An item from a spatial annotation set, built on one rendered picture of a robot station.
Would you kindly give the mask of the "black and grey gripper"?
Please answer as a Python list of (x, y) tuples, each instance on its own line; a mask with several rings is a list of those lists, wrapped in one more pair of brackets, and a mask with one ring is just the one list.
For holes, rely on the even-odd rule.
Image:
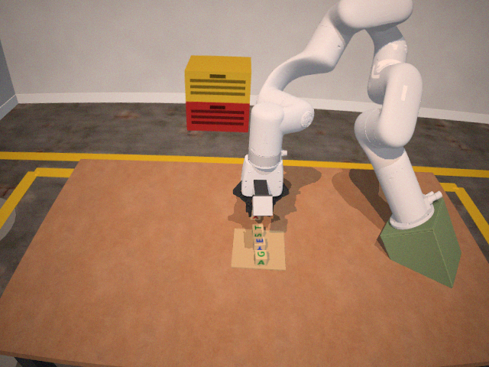
[(249, 217), (252, 214), (252, 196), (255, 194), (254, 180), (267, 180), (268, 192), (273, 198), (273, 211), (276, 202), (289, 194), (283, 183), (283, 158), (272, 167), (260, 167), (252, 164), (247, 154), (242, 166), (241, 182), (233, 189), (233, 194), (246, 203), (246, 213)]

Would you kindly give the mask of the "tan flat mat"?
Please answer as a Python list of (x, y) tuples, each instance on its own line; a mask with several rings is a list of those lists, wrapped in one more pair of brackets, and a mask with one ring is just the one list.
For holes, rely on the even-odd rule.
[(235, 229), (231, 268), (286, 271), (284, 231), (264, 230), (267, 265), (255, 266), (252, 229)]

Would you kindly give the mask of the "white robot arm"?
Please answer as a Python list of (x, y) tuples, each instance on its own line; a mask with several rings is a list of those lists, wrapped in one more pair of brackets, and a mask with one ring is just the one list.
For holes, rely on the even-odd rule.
[(412, 0), (340, 0), (333, 5), (303, 52), (276, 67), (262, 86), (251, 110), (249, 161), (272, 167), (287, 156), (281, 149), (283, 135), (307, 128), (315, 113), (307, 101), (284, 88), (301, 76), (333, 71), (353, 35), (365, 29), (374, 42), (368, 96), (382, 109), (362, 112), (355, 121), (355, 136), (390, 206), (392, 227), (412, 229), (430, 219), (432, 202), (442, 194), (422, 193), (403, 147), (416, 127), (423, 81), (418, 69), (406, 62), (406, 41), (394, 25), (412, 12)]

